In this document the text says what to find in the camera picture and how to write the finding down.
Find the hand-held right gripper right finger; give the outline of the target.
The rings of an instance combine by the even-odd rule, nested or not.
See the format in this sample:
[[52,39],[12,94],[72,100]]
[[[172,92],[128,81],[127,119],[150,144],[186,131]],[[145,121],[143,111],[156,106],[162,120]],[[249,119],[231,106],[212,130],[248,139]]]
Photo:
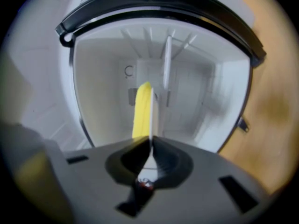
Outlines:
[[218,154],[154,138],[163,176],[140,213],[147,224],[248,224],[269,194],[247,172]]

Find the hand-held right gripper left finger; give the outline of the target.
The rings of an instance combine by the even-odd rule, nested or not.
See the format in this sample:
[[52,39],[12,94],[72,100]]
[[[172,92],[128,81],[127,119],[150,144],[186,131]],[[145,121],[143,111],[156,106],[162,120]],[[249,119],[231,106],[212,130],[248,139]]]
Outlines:
[[149,156],[147,137],[101,147],[64,152],[83,204],[101,224],[148,224],[144,198],[148,192],[138,179]]

